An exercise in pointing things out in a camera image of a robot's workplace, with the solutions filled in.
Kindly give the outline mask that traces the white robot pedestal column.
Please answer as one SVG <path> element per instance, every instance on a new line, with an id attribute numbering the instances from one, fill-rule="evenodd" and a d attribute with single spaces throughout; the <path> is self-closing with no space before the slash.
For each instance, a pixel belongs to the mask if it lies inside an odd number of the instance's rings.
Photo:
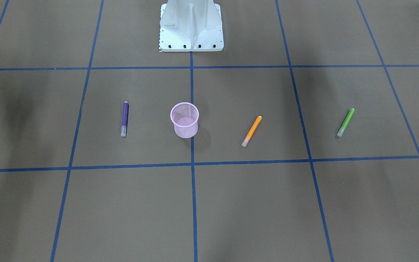
<path id="1" fill-rule="evenodd" d="M 214 1 L 168 0 L 160 11 L 160 52 L 224 49 L 221 6 Z"/>

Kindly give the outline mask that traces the orange highlighter pen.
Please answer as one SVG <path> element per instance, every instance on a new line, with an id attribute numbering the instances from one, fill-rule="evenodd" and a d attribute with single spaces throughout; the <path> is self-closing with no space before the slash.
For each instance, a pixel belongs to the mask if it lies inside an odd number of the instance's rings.
<path id="1" fill-rule="evenodd" d="M 251 128 L 249 129 L 248 133 L 246 134 L 246 137 L 244 138 L 243 142 L 241 143 L 242 147 L 246 147 L 252 138 L 253 134 L 255 133 L 257 127 L 262 121 L 262 116 L 257 116 L 254 123 L 252 124 Z"/>

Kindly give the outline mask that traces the purple marker pen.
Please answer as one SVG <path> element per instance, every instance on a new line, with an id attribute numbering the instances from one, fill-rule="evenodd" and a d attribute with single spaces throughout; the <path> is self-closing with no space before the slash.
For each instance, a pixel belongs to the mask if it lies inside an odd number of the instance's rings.
<path id="1" fill-rule="evenodd" d="M 124 101 L 123 111 L 122 111 L 122 120 L 121 120 L 121 137 L 126 137 L 127 135 L 128 112 L 129 112 L 129 103 L 128 101 Z"/>

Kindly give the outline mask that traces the green highlighter pen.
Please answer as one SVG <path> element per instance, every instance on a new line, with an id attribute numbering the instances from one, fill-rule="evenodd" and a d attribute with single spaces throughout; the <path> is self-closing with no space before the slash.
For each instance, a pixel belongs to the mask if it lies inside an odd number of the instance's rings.
<path id="1" fill-rule="evenodd" d="M 344 131 L 346 130 L 351 118 L 353 117 L 355 112 L 354 108 L 349 109 L 349 111 L 347 112 L 346 116 L 344 117 L 344 120 L 341 124 L 341 126 L 338 129 L 338 132 L 336 133 L 337 137 L 342 137 L 344 134 Z"/>

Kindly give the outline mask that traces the pink mesh pen holder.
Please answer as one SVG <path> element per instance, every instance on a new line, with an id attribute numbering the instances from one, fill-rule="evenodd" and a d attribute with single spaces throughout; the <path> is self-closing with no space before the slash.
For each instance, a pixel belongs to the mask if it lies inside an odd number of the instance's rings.
<path id="1" fill-rule="evenodd" d="M 192 103 L 181 102 L 173 106 L 170 111 L 170 119 L 177 136 L 182 139 L 190 139 L 198 131 L 198 108 Z"/>

